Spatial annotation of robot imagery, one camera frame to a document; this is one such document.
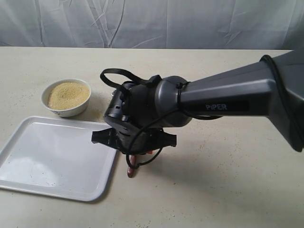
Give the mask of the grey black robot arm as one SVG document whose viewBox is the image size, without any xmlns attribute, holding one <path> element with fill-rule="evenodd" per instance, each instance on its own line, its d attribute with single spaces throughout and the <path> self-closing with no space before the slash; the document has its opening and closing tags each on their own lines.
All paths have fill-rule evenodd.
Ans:
<svg viewBox="0 0 304 228">
<path fill-rule="evenodd" d="M 297 152 L 304 147 L 304 51 L 262 56 L 259 62 L 189 82 L 179 76 L 145 80 L 109 68 L 101 80 L 115 89 L 104 114 L 109 128 L 91 141 L 136 155 L 176 146 L 164 128 L 183 127 L 192 119 L 264 116 Z"/>
</svg>

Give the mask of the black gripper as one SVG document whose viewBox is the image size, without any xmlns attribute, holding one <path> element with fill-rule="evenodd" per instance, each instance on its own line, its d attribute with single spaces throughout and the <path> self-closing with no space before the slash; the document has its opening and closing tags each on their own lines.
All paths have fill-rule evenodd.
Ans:
<svg viewBox="0 0 304 228">
<path fill-rule="evenodd" d="M 93 131 L 92 143 L 100 143 L 124 154 L 153 154 L 163 147 L 176 147 L 177 136 L 166 133 L 158 124 L 135 126 L 130 123 L 111 123 L 110 128 Z"/>
</svg>

